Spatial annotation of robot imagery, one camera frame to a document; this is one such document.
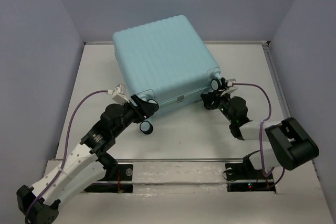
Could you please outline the light blue hard-shell suitcase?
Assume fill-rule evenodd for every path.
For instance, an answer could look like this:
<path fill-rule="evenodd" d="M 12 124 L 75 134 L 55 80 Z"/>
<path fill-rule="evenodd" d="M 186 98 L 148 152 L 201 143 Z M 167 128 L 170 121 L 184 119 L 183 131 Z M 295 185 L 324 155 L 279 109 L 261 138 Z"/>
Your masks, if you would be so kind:
<path fill-rule="evenodd" d="M 124 29 L 112 35 L 114 54 L 130 94 L 155 100 L 154 116 L 201 100 L 221 69 L 184 15 Z"/>

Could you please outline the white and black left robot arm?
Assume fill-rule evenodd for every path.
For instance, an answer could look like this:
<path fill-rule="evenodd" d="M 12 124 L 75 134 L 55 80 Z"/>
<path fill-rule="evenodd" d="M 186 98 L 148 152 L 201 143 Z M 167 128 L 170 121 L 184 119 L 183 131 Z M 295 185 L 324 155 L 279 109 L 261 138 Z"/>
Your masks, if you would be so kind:
<path fill-rule="evenodd" d="M 112 98 L 114 102 L 76 147 L 64 151 L 58 166 L 31 186 L 22 185 L 17 190 L 18 208 L 25 223 L 53 223 L 60 205 L 92 183 L 113 178 L 118 162 L 108 150 L 129 125 L 147 121 L 159 109 L 155 100 L 142 100 L 135 94 L 130 99 L 119 94 Z"/>

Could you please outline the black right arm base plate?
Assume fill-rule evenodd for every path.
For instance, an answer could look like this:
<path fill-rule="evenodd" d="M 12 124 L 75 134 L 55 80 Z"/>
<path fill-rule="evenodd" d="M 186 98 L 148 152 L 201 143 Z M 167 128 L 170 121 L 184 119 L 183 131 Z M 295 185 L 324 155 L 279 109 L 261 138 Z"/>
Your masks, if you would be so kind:
<path fill-rule="evenodd" d="M 260 170 L 248 168 L 243 163 L 226 163 L 222 173 L 228 192 L 276 192 L 273 175 L 265 178 Z"/>

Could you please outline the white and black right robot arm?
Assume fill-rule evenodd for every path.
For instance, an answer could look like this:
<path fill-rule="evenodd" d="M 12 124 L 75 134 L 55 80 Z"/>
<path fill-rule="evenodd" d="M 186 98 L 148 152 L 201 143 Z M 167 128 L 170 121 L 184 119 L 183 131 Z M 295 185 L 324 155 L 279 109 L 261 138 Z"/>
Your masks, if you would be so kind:
<path fill-rule="evenodd" d="M 248 118 L 248 107 L 241 97 L 209 92 L 201 94 L 201 99 L 206 109 L 218 109 L 224 115 L 234 138 L 259 142 L 259 150 L 243 158 L 241 171 L 248 178 L 261 170 L 269 173 L 276 167 L 294 170 L 320 154 L 315 141 L 293 117 L 279 122 L 257 122 Z"/>

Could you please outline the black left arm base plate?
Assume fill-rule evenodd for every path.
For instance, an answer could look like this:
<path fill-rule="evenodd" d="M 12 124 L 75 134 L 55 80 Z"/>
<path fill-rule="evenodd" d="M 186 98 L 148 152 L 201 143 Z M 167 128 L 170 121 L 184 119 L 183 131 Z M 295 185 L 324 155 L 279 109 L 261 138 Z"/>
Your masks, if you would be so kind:
<path fill-rule="evenodd" d="M 132 193 L 133 164 L 119 163 L 116 170 L 108 170 L 104 178 L 84 189 L 86 193 Z"/>

